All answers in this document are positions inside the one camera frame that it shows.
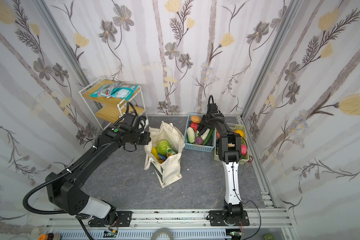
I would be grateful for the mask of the green cabbage toy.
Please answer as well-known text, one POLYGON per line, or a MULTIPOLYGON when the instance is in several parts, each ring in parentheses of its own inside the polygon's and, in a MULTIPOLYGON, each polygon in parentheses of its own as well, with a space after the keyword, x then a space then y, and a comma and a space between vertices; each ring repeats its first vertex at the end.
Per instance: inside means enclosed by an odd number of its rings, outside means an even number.
POLYGON ((167 140, 160 140, 157 143, 157 151, 163 156, 167 156, 170 151, 172 151, 171 143, 167 140))

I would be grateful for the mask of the cream canvas grocery bag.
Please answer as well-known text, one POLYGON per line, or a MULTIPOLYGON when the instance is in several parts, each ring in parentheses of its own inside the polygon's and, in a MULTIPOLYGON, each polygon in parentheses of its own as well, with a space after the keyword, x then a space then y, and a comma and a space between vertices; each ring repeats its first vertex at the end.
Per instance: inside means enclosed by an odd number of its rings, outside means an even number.
POLYGON ((149 128, 151 141, 144 146, 146 153, 144 169, 148 170, 154 167, 162 188, 180 180, 181 175, 181 156, 185 148, 185 136, 172 123, 161 122, 159 128, 149 128), (177 152, 176 155, 170 156, 163 163, 160 163, 151 154, 152 147, 157 148, 160 140, 167 140, 171 143, 172 149, 177 152))

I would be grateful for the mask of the yellow banana toy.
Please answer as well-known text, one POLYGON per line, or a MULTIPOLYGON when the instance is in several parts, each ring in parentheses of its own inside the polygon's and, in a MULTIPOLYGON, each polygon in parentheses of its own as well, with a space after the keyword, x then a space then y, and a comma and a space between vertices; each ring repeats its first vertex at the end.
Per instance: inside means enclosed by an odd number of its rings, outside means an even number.
POLYGON ((159 153, 155 147, 152 147, 151 154, 156 158, 156 160, 160 160, 159 153))

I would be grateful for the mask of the blue candy bar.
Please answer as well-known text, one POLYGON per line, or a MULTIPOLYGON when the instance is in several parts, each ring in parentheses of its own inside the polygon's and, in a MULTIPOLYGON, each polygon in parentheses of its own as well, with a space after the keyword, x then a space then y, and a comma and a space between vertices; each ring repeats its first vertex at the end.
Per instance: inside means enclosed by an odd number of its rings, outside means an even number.
POLYGON ((158 154, 158 161, 160 162, 160 163, 163 163, 164 161, 166 161, 166 157, 165 156, 163 156, 163 155, 161 155, 161 154, 158 154))

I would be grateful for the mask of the green snack packet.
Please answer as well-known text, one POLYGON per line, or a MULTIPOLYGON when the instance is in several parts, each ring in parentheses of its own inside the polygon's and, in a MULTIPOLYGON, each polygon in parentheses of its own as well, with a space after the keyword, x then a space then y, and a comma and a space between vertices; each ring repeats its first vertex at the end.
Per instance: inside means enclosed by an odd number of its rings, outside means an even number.
POLYGON ((169 158, 170 156, 176 155, 177 152, 174 151, 171 147, 167 147, 166 149, 166 157, 169 158))

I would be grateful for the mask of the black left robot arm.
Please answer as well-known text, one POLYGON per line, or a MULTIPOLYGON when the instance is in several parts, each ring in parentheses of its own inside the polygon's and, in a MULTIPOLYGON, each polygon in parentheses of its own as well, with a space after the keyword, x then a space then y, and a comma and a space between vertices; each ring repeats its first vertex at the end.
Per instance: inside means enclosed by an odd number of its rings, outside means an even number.
POLYGON ((114 227, 121 222, 117 208, 106 201, 93 198, 82 191, 92 173, 119 149, 134 152, 147 145, 151 138, 146 132, 147 118, 140 116, 132 103, 127 102, 126 112, 114 124, 96 137, 93 145, 77 161, 60 173, 49 174, 45 182, 30 190, 23 198, 23 207, 38 215, 69 214, 82 221, 90 218, 91 227, 114 227), (49 201, 58 210, 46 211, 32 207, 30 197, 47 189, 49 201))

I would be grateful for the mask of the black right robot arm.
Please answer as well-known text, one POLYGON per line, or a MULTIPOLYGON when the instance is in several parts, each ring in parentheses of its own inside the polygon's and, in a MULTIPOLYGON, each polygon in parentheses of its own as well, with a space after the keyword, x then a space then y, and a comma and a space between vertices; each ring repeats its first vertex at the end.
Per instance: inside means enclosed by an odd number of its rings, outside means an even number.
POLYGON ((250 225, 248 213, 244 210, 244 203, 239 192, 239 161, 242 158, 242 136, 235 133, 225 121, 224 115, 218 109, 213 96, 209 96, 207 126, 217 130, 220 135, 218 157, 225 172, 226 193, 224 206, 221 211, 209 211, 206 217, 212 227, 250 225))

